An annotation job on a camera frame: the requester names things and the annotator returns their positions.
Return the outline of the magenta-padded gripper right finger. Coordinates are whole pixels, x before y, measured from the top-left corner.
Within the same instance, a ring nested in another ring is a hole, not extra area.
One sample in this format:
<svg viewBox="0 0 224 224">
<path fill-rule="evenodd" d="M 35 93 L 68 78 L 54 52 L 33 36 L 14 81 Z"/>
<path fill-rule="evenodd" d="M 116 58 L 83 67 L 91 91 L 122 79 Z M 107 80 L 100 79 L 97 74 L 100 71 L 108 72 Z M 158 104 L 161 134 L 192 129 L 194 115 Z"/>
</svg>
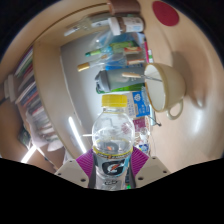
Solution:
<svg viewBox="0 0 224 224">
<path fill-rule="evenodd" d="M 158 157 L 149 157 L 136 147 L 129 162 L 129 184 L 140 188 L 170 174 L 168 168 Z"/>
</svg>

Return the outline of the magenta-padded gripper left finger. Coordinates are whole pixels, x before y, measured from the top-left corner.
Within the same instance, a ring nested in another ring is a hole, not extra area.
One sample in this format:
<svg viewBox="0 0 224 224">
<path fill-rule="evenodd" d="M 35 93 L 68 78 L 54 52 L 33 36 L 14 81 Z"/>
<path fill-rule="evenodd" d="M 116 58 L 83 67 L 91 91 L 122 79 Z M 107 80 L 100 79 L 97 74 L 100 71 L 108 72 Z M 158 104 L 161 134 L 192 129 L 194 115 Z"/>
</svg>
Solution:
<svg viewBox="0 0 224 224">
<path fill-rule="evenodd" d="M 94 188 L 96 184 L 96 169 L 93 151 L 89 150 L 77 159 L 67 160 L 56 171 L 55 175 L 83 188 Z"/>
</svg>

